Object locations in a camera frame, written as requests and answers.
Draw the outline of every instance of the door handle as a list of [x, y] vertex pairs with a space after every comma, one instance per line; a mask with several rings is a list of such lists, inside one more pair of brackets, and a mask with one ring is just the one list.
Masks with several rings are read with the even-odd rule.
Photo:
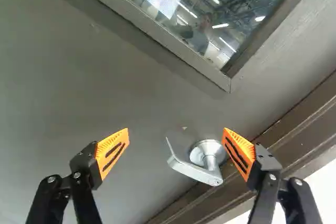
[[166, 140], [172, 154], [167, 160], [171, 168], [211, 186], [219, 186], [223, 183], [218, 164], [224, 160], [225, 150], [219, 141], [202, 140], [197, 142], [190, 151], [192, 163], [189, 163], [178, 157], [167, 137]]

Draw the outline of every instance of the screw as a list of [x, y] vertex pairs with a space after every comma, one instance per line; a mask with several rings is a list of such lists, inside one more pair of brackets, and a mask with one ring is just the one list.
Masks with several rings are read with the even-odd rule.
[[277, 180], [277, 177], [272, 173], [269, 174], [269, 178], [272, 180]]
[[54, 176], [51, 176], [48, 178], [48, 183], [52, 183], [56, 180], [56, 178]]
[[302, 186], [302, 181], [299, 180], [298, 178], [296, 178], [294, 181], [297, 185]]
[[79, 178], [79, 177], [80, 177], [80, 172], [75, 172], [74, 179]]

